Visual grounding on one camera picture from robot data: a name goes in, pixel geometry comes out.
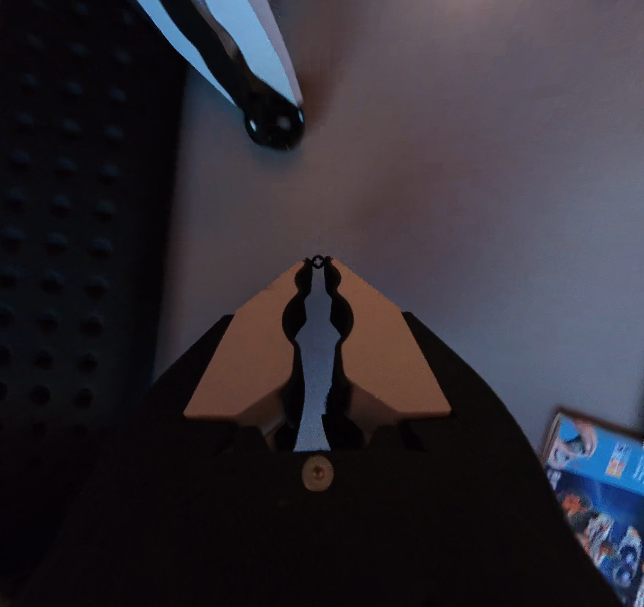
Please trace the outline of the blue building kit box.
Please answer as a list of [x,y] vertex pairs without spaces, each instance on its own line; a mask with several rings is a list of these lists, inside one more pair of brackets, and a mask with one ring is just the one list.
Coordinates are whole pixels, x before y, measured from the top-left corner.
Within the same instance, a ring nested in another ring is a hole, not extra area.
[[559,409],[545,474],[579,544],[622,606],[643,605],[643,435]]

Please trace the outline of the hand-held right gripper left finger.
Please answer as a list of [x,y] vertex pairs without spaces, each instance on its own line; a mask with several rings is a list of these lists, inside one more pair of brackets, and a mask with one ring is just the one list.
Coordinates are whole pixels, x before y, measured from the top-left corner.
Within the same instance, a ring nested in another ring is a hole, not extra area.
[[297,262],[237,309],[197,384],[188,420],[256,427],[270,447],[294,450],[303,414],[302,356],[313,263]]

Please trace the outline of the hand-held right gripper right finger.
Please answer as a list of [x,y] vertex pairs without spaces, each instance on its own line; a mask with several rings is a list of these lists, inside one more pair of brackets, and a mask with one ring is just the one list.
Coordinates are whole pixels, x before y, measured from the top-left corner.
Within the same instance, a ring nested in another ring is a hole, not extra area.
[[381,427],[445,418],[451,406],[403,311],[340,260],[325,258],[339,338],[322,416],[331,450],[361,450]]

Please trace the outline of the black pulley wheel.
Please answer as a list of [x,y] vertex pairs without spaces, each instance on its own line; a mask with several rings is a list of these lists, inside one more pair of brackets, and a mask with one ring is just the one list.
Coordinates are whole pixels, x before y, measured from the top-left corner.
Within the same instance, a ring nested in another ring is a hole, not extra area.
[[302,107],[276,92],[251,93],[243,108],[244,126],[251,140],[276,151],[290,151],[302,141]]

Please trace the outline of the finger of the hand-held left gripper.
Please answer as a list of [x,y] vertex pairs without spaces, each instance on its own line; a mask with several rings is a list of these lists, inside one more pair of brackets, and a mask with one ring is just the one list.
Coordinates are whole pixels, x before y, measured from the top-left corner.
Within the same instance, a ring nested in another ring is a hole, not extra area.
[[269,0],[164,0],[164,37],[239,110],[260,98],[303,106]]
[[130,0],[174,49],[240,110],[249,82],[230,52],[230,42],[208,19],[204,0]]

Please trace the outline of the black studded baseplate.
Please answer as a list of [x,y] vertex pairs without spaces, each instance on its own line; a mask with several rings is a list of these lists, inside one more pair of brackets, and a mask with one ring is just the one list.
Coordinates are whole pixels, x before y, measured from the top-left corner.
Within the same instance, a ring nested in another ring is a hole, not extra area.
[[1,0],[1,605],[148,388],[186,62],[131,0]]

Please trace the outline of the grey desk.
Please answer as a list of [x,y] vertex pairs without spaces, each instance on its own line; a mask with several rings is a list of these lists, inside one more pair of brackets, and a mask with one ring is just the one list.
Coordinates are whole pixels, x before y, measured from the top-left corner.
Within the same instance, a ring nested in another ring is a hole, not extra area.
[[164,294],[188,384],[253,287],[324,250],[398,303],[452,403],[304,452],[166,428],[141,606],[621,606],[521,426],[557,385],[633,388],[643,356],[643,150],[618,119],[622,0],[283,0],[315,99],[294,155],[253,150],[189,75]]

